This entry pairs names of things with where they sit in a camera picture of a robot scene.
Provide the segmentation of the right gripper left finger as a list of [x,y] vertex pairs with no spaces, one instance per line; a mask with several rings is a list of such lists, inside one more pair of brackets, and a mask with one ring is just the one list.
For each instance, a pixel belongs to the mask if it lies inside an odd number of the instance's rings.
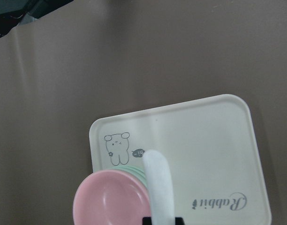
[[152,225],[151,213],[146,214],[142,218],[142,225]]

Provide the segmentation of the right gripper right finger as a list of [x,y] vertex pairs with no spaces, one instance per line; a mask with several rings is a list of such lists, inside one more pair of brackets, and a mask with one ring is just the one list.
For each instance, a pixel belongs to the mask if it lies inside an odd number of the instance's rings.
[[175,213],[175,225],[184,225],[184,219],[181,214]]

